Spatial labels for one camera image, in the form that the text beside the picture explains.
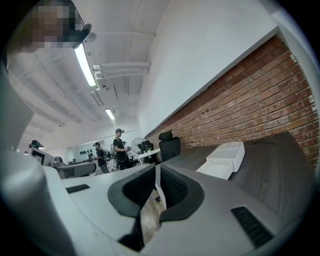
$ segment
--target brick wall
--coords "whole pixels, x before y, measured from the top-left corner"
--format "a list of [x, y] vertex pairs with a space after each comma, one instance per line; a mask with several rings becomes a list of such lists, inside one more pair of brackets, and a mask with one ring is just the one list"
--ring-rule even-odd
[[290, 131], [315, 168], [319, 122], [310, 96], [300, 65], [274, 36], [146, 138], [157, 148], [159, 134], [172, 129], [186, 151]]

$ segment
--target vent grille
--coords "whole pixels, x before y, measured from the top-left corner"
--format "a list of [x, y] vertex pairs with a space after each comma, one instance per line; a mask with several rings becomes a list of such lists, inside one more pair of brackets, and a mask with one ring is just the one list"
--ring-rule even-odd
[[264, 245], [273, 238], [273, 235], [246, 207], [237, 207], [231, 212], [256, 247]]

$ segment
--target person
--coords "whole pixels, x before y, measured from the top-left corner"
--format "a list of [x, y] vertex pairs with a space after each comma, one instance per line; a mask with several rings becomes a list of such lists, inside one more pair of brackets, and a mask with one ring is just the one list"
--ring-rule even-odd
[[18, 53], [40, 48], [71, 48], [84, 22], [71, 0], [40, 0], [20, 22], [2, 52], [2, 63], [10, 67]]
[[96, 155], [97, 155], [97, 157], [95, 157], [94, 160], [98, 160], [98, 166], [100, 167], [102, 173], [108, 174], [109, 170], [107, 168], [107, 162], [104, 160], [105, 151], [103, 150], [102, 147], [100, 147], [99, 142], [96, 142], [94, 146], [95, 146]]
[[120, 170], [129, 169], [132, 167], [129, 157], [127, 155], [128, 149], [124, 147], [122, 140], [120, 139], [122, 135], [121, 129], [115, 130], [115, 139], [113, 140], [114, 151], [116, 152], [116, 160], [119, 164]]

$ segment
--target standing man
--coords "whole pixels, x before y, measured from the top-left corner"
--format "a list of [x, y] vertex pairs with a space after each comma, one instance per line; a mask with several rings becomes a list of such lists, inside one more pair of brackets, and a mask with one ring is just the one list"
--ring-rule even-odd
[[116, 160], [119, 163], [120, 170], [129, 169], [132, 167], [128, 155], [127, 149], [125, 149], [122, 140], [120, 139], [122, 135], [121, 129], [115, 130], [115, 139], [113, 140], [114, 151], [116, 153]]
[[101, 169], [101, 171], [104, 173], [104, 174], [108, 174], [109, 173], [109, 170], [107, 168], [107, 162], [105, 161], [106, 159], [106, 156], [105, 156], [105, 151], [103, 150], [102, 147], [100, 147], [100, 143], [99, 142], [96, 142], [94, 144], [95, 146], [95, 149], [96, 149], [96, 155], [97, 157], [94, 158], [94, 160], [98, 160], [98, 165]]

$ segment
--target fan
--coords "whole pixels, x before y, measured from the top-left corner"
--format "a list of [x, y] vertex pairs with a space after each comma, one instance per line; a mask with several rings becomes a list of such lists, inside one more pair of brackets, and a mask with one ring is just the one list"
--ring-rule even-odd
[[135, 138], [131, 142], [131, 149], [134, 153], [138, 154], [138, 152], [141, 152], [141, 143], [144, 142], [142, 138]]

